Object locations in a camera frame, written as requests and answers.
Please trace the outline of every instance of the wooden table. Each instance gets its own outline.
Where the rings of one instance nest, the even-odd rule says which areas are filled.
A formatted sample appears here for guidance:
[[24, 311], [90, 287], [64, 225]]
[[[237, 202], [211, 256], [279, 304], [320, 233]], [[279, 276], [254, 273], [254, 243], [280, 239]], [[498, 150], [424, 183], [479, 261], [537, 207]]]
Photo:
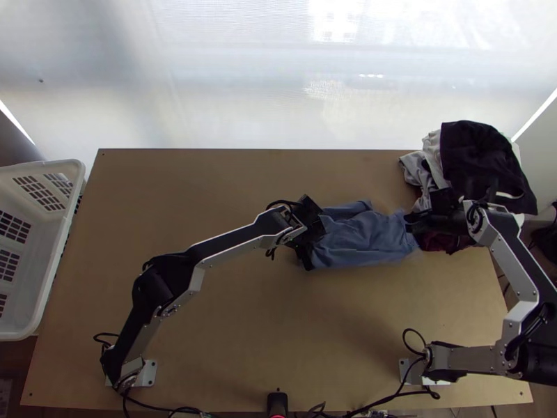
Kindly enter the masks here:
[[[132, 282], [150, 257], [250, 223], [276, 199], [309, 194], [321, 206], [371, 199], [408, 210], [403, 151], [100, 150], [60, 264], [22, 402], [119, 409], [104, 386], [98, 332], [118, 332]], [[211, 270], [203, 289], [164, 321], [147, 358], [154, 387], [137, 399], [209, 411], [260, 411], [280, 387], [291, 410], [327, 401], [349, 410], [398, 386], [401, 341], [494, 343], [506, 313], [486, 249], [416, 252], [399, 265], [305, 272], [291, 249], [255, 251]], [[531, 402], [528, 385], [468, 376], [390, 408]]]

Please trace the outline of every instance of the plastic basket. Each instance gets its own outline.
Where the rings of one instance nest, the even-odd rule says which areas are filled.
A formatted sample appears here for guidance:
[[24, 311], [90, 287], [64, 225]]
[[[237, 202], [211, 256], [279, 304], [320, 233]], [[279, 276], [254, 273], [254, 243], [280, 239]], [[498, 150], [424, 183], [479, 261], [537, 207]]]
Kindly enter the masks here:
[[78, 160], [0, 167], [0, 340], [39, 325], [84, 176]]

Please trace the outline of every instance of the fabric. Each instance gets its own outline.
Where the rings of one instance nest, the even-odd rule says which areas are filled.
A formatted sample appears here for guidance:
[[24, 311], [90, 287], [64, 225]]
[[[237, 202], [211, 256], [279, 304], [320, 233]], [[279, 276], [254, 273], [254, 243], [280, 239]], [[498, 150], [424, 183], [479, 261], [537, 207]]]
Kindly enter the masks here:
[[441, 124], [441, 162], [444, 178], [466, 199], [482, 199], [496, 184], [495, 203], [514, 213], [538, 213], [510, 142], [494, 127], [471, 121]]
[[377, 265], [402, 260], [418, 248], [406, 232], [402, 212], [383, 215], [371, 202], [357, 201], [324, 208], [320, 216], [325, 235], [313, 245], [315, 268]]
[[467, 235], [426, 232], [414, 234], [414, 238], [423, 251], [445, 251], [449, 255], [474, 245]]
[[433, 181], [439, 189], [449, 187], [447, 180], [443, 177], [443, 167], [441, 165], [441, 130], [430, 132], [422, 138], [422, 142], [423, 154], [430, 168]]
[[437, 185], [433, 180], [432, 174], [424, 167], [424, 162], [427, 163], [425, 153], [423, 151], [415, 151], [403, 155], [398, 160], [404, 171], [405, 182], [409, 185], [420, 187], [422, 191], [412, 210], [414, 212], [421, 212], [422, 210], [431, 209], [430, 192], [437, 190]]

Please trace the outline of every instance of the denim fabric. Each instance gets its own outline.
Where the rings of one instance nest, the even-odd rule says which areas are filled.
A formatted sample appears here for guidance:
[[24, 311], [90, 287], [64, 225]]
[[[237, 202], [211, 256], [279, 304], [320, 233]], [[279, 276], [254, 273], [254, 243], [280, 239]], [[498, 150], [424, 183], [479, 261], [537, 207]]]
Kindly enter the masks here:
[[402, 260], [418, 248], [402, 211], [375, 212], [369, 201], [323, 209], [325, 235], [313, 245], [315, 268], [377, 265]]

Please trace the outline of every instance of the black cable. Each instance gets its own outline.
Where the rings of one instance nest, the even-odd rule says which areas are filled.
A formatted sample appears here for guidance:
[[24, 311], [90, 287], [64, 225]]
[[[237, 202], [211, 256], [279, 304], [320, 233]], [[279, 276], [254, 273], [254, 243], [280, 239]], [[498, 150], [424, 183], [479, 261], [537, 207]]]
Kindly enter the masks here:
[[100, 347], [100, 354], [103, 355], [104, 351], [112, 346], [112, 344], [104, 339], [100, 339], [100, 336], [115, 336], [116, 338], [118, 338], [120, 335], [114, 334], [113, 332], [99, 332], [98, 334], [93, 335], [93, 340], [102, 344]]
[[378, 401], [375, 401], [373, 403], [370, 403], [366, 406], [363, 406], [362, 408], [359, 408], [357, 410], [353, 410], [351, 412], [348, 412], [346, 415], [344, 415], [344, 418], [352, 418], [355, 415], [362, 414], [362, 413], [365, 413], [365, 412], [369, 411], [371, 408], [373, 408], [375, 406], [382, 405], [382, 404], [387, 403], [387, 402], [391, 402], [393, 399], [400, 398], [402, 396], [428, 394], [433, 399], [436, 399], [436, 400], [440, 399], [441, 395], [439, 395], [437, 392], [432, 391], [429, 388], [429, 386], [424, 386], [424, 390], [417, 390], [417, 391], [413, 391], [413, 392], [401, 393], [402, 388], [404, 387], [404, 385], [406, 383], [406, 379], [408, 379], [408, 375], [409, 375], [410, 371], [412, 370], [412, 368], [414, 366], [416, 366], [419, 362], [422, 362], [422, 361], [423, 361], [423, 358], [419, 357], [418, 359], [414, 360], [414, 362], [412, 364], [410, 364], [410, 367], [406, 370], [405, 376], [402, 379], [402, 382], [400, 383], [400, 386], [398, 387], [397, 391], [394, 394], [392, 394], [390, 396], [385, 396], [384, 398], [382, 398]]
[[301, 206], [300, 202], [294, 202], [294, 201], [286, 201], [286, 200], [278, 200], [278, 201], [272, 201], [271, 203], [269, 203], [267, 205], [267, 207], [265, 208], [265, 210], [269, 210], [271, 207], [278, 205], [278, 204], [284, 204], [286, 206], [288, 206], [290, 208], [290, 212], [292, 212], [292, 207], [293, 206]]
[[405, 344], [406, 348], [408, 348], [409, 351], [411, 351], [412, 353], [414, 353], [415, 355], [419, 355], [422, 358], [425, 357], [425, 354], [423, 353], [423, 351], [417, 351], [414, 350], [412, 347], [410, 347], [410, 345], [406, 342], [406, 334], [409, 332], [413, 332], [414, 334], [416, 334], [417, 336], [420, 337], [420, 340], [422, 340], [423, 343], [423, 349], [425, 350], [427, 344], [425, 343], [425, 339], [423, 339], [422, 334], [420, 334], [418, 331], [416, 331], [414, 328], [407, 328], [404, 331], [402, 331], [402, 342]]
[[[93, 336], [93, 340], [101, 343], [101, 349], [102, 352], [104, 353], [104, 351], [110, 347], [112, 344], [110, 344], [108, 341], [105, 341], [104, 339], [100, 339], [100, 336], [115, 336], [115, 337], [119, 337], [119, 334], [114, 334], [113, 332], [100, 332], [99, 334], [95, 334]], [[130, 418], [130, 414], [127, 411], [127, 407], [126, 407], [126, 403], [132, 402], [135, 403], [136, 405], [141, 406], [142, 408], [145, 409], [150, 409], [150, 410], [154, 410], [154, 411], [162, 411], [162, 412], [169, 412], [169, 417], [172, 417], [175, 413], [177, 412], [186, 412], [186, 413], [190, 413], [190, 414], [201, 414], [203, 411], [199, 410], [198, 408], [194, 408], [191, 406], [180, 406], [179, 408], [161, 408], [159, 406], [153, 406], [153, 405], [148, 405], [147, 403], [143, 403], [138, 401], [137, 399], [134, 399], [132, 397], [130, 397], [129, 393], [130, 393], [130, 389], [126, 389], [123, 393], [122, 393], [122, 410], [124, 412], [124, 416], [126, 418]]]
[[466, 212], [466, 221], [468, 222], [469, 225], [475, 224], [474, 215], [476, 213], [478, 214], [478, 225], [472, 230], [472, 233], [479, 232], [479, 230], [483, 226], [483, 215], [480, 212], [480, 208], [483, 208], [485, 206], [486, 203], [484, 201], [476, 201], [471, 204], [470, 208]]
[[[357, 410], [347, 412], [345, 415], [343, 415], [341, 417], [336, 417], [334, 415], [329, 415], [329, 414], [326, 414], [325, 412], [323, 412], [323, 410], [325, 408], [325, 402], [323, 402], [323, 403], [320, 403], [319, 405], [316, 405], [316, 406], [312, 407], [306, 413], [304, 418], [316, 418], [316, 417], [322, 417], [322, 418], [353, 418], [355, 415], [367, 413], [371, 408], [373, 408], [375, 406], [382, 405], [382, 404], [387, 403], [387, 402], [391, 402], [393, 399], [400, 398], [402, 396], [428, 394], [433, 399], [436, 399], [436, 400], [440, 399], [441, 395], [439, 395], [437, 392], [432, 391], [429, 386], [424, 386], [423, 390], [416, 390], [416, 391], [412, 391], [412, 392], [402, 392], [402, 389], [405, 386], [406, 380], [408, 379], [408, 375], [410, 374], [410, 371], [412, 370], [412, 368], [414, 366], [416, 366], [419, 362], [424, 361], [424, 359], [425, 359], [425, 354], [424, 353], [420, 353], [417, 350], [413, 349], [406, 342], [406, 334], [408, 332], [413, 332], [414, 334], [418, 335], [423, 342], [424, 348], [427, 347], [427, 345], [425, 343], [425, 339], [423, 338], [422, 334], [420, 334], [415, 329], [407, 328], [402, 332], [402, 342], [404, 343], [406, 348], [408, 348], [408, 350], [410, 350], [413, 354], [418, 355], [419, 357], [410, 364], [410, 366], [406, 370], [406, 373], [405, 373], [404, 377], [402, 378], [402, 382], [400, 383], [400, 386], [398, 387], [398, 389], [396, 390], [396, 392], [394, 394], [389, 395], [389, 396], [385, 396], [384, 398], [381, 398], [380, 400], [372, 402], [372, 403], [370, 403], [366, 406], [363, 406], [362, 408], [359, 408]], [[310, 413], [312, 413], [312, 412], [314, 412], [315, 414], [312, 417], [310, 417]]]
[[126, 402], [127, 402], [127, 393], [129, 392], [129, 389], [126, 389], [126, 391], [124, 392], [124, 394], [122, 395], [122, 411], [124, 412], [124, 417], [126, 418], [130, 418], [130, 414], [127, 411], [126, 408]]

